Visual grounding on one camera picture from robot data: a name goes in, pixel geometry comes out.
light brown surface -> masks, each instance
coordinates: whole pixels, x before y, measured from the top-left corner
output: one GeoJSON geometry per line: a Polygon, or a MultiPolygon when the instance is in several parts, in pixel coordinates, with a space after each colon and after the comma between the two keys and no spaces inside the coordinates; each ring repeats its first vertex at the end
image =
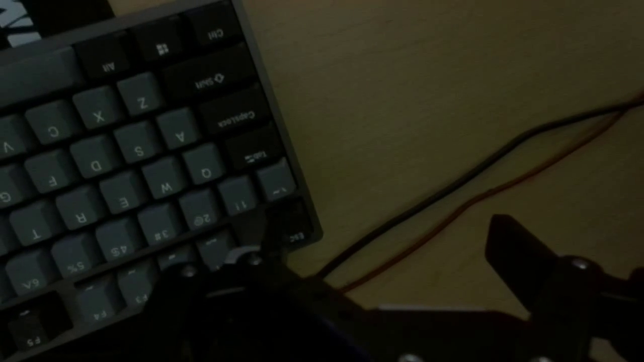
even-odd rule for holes
{"type": "MultiPolygon", "coordinates": [[[[303,273],[515,132],[644,88],[644,1],[245,0],[245,9],[326,231],[290,258],[303,273]]],[[[584,132],[587,126],[574,126],[534,141],[331,282],[358,275],[465,198],[584,132]]],[[[639,110],[537,181],[475,208],[352,298],[365,306],[467,304],[520,314],[481,253],[497,212],[515,216],[559,253],[628,275],[644,265],[643,136],[639,110]]]]}

keyboard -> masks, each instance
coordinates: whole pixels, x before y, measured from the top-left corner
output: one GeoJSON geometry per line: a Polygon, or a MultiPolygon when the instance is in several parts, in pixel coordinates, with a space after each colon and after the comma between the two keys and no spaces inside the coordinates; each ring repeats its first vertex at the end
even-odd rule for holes
{"type": "Polygon", "coordinates": [[[0,52],[0,359],[141,314],[159,273],[321,224],[236,0],[0,52]]]}

desk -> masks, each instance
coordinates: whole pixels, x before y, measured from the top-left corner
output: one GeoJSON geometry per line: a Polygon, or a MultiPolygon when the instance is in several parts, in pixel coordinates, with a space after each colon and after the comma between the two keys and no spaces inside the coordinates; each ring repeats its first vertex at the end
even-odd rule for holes
{"type": "MultiPolygon", "coordinates": [[[[119,13],[147,1],[115,0],[119,13]]],[[[245,9],[326,231],[290,258],[305,275],[515,132],[644,88],[644,1],[245,0],[245,9]]],[[[358,275],[465,198],[590,126],[529,142],[331,282],[358,275]]],[[[472,210],[432,246],[351,295],[365,306],[467,304],[522,314],[484,260],[497,212],[515,216],[558,253],[628,275],[644,265],[643,134],[644,113],[636,110],[543,176],[472,210]]]]}

wire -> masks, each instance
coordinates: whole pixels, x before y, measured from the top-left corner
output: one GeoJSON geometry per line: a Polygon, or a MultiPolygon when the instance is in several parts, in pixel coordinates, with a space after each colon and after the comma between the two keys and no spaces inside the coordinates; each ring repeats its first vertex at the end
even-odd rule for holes
{"type": "Polygon", "coordinates": [[[495,153],[485,156],[480,165],[475,165],[474,169],[465,171],[461,176],[453,178],[451,182],[447,182],[446,188],[442,188],[432,195],[425,198],[416,206],[404,210],[403,213],[395,216],[393,220],[388,220],[382,226],[375,228],[372,231],[365,234],[358,241],[355,241],[344,251],[340,251],[337,258],[333,258],[316,275],[318,278],[329,278],[333,272],[337,272],[340,265],[344,265],[351,258],[355,258],[360,249],[371,246],[375,239],[379,239],[380,236],[384,236],[393,228],[401,226],[403,221],[415,217],[416,213],[425,212],[426,208],[439,204],[447,195],[459,191],[469,181],[480,176],[484,171],[493,167],[497,160],[507,156],[511,151],[522,147],[529,139],[539,136],[539,134],[550,132],[550,131],[555,131],[555,129],[564,129],[564,126],[575,125],[575,122],[584,122],[587,118],[596,118],[596,117],[602,117],[602,114],[624,113],[624,110],[628,110],[632,106],[640,106],[640,103],[639,100],[631,100],[631,103],[609,104],[609,106],[601,106],[601,109],[593,109],[593,110],[569,114],[569,117],[564,117],[564,118],[558,118],[558,120],[550,120],[550,122],[543,122],[539,126],[524,131],[522,134],[518,134],[509,142],[505,142],[501,148],[497,148],[495,153]]]}
{"type": "Polygon", "coordinates": [[[388,258],[386,261],[382,261],[380,265],[372,267],[371,272],[366,272],[365,275],[344,283],[342,287],[339,287],[340,291],[352,291],[365,283],[368,283],[371,280],[375,280],[377,275],[388,272],[390,267],[395,267],[397,264],[401,264],[404,258],[409,258],[410,253],[415,253],[416,249],[420,249],[422,246],[426,246],[428,241],[432,241],[442,231],[446,231],[450,226],[453,226],[467,210],[472,210],[474,206],[491,199],[504,191],[509,191],[542,173],[545,173],[547,169],[551,169],[554,165],[561,162],[564,158],[567,158],[569,155],[574,155],[575,151],[579,151],[582,147],[590,145],[592,141],[596,141],[598,136],[602,136],[605,132],[609,132],[631,109],[640,106],[640,100],[631,103],[632,106],[621,109],[618,114],[614,114],[606,125],[598,126],[592,134],[584,136],[582,141],[561,148],[559,153],[555,153],[554,156],[550,156],[547,160],[539,162],[537,167],[529,169],[528,173],[509,178],[497,188],[491,188],[472,199],[467,199],[465,204],[461,204],[458,210],[453,210],[446,220],[442,220],[434,228],[431,228],[425,236],[420,236],[415,243],[410,243],[409,247],[404,247],[403,251],[399,251],[397,256],[388,258]]]}

